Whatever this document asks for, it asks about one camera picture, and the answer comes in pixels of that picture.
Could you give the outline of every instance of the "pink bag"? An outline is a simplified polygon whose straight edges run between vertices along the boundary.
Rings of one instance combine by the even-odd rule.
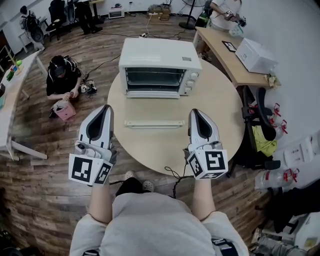
[[[59,100],[53,105],[53,111],[60,117],[63,121],[73,117],[76,114],[74,106],[69,100]]]

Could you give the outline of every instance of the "round wooden table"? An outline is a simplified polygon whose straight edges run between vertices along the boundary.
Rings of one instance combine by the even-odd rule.
[[[120,75],[114,79],[107,103],[114,111],[114,135],[122,147],[138,162],[159,173],[172,175],[170,167],[183,175],[188,147],[188,117],[192,109],[207,114],[217,125],[222,146],[230,160],[242,142],[245,124],[242,101],[229,79],[215,66],[201,60],[202,72],[189,96],[180,99],[127,98]],[[176,129],[132,129],[125,121],[184,121]],[[189,165],[185,175],[193,175]]]

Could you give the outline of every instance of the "white printer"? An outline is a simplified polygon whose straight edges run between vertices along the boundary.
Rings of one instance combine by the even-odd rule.
[[[249,72],[269,74],[278,62],[261,43],[244,38],[235,52]]]

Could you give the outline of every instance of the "yellow cloth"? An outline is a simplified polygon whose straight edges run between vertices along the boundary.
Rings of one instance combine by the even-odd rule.
[[[277,149],[277,141],[266,140],[260,125],[253,126],[252,130],[255,139],[256,150],[264,153],[266,157],[271,157]]]

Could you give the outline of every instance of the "oven knob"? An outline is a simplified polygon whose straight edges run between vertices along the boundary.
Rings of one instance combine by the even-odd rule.
[[[192,87],[192,86],[195,85],[195,81],[193,81],[193,80],[188,80],[188,81],[185,82],[185,84],[186,84],[187,86],[189,86],[189,87]]]
[[[192,90],[192,88],[189,87],[189,86],[187,86],[187,87],[185,88],[185,90],[184,90],[184,93],[185,93],[185,94],[188,94],[188,93],[190,93],[191,90]]]
[[[190,75],[190,77],[193,79],[193,80],[196,80],[198,78],[199,74],[198,73],[192,73]]]

